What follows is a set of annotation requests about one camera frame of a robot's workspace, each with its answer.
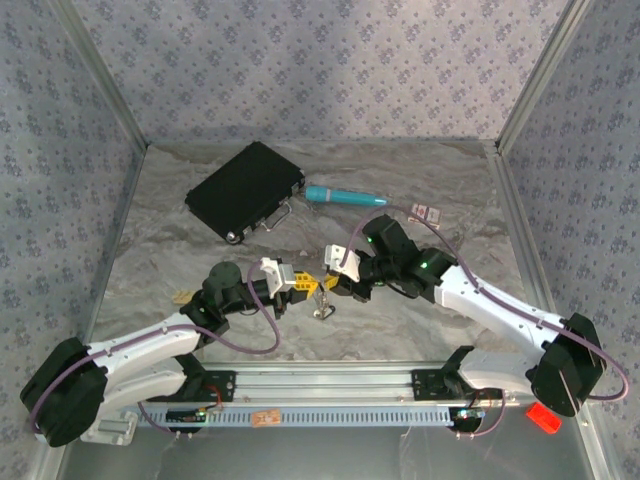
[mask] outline black briefcase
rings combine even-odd
[[[259,226],[275,228],[291,213],[287,200],[304,185],[304,172],[260,142],[254,142],[187,194],[189,210],[231,244]],[[280,207],[287,211],[272,225]]]

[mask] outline red cap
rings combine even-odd
[[[538,402],[529,407],[527,417],[547,433],[556,433],[562,425],[560,418],[556,417],[551,410]]]

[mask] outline gray marble surface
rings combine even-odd
[[[524,292],[504,217],[489,174],[484,145],[461,143],[282,143],[271,145],[305,170],[308,184],[372,192],[391,203],[422,203],[443,212],[441,231],[471,268],[519,298]],[[118,247],[94,330],[94,340],[129,333],[177,310],[177,290],[196,290],[219,261],[244,273],[263,256],[280,256],[295,269],[321,276],[325,245],[345,245],[366,208],[310,204],[292,199],[293,213],[271,233],[256,231],[242,245],[217,237],[184,204],[186,193],[243,145],[150,147]],[[401,220],[419,246],[438,241],[423,226]],[[461,344],[490,350],[511,345],[472,320],[407,300],[386,288],[361,304],[331,296],[337,312],[320,321],[315,303],[289,308],[278,322],[282,345],[271,355],[239,354],[218,344],[203,349],[207,361],[232,360],[445,360]],[[267,347],[273,334],[261,315],[229,317],[227,339]]]

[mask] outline blue patterned wall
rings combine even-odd
[[[74,0],[150,143],[496,138],[566,0]]]
[[[82,333],[140,155],[44,0],[0,2],[0,478],[36,443],[18,393]]]
[[[632,391],[604,406],[640,478],[640,5],[596,1],[509,163],[562,314],[590,316]],[[609,378],[601,390],[613,392]]]

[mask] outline blue marker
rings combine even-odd
[[[332,190],[327,187],[307,187],[305,198],[312,202],[350,203],[365,207],[379,207],[386,205],[387,200],[376,197],[370,193],[346,192],[344,190]]]

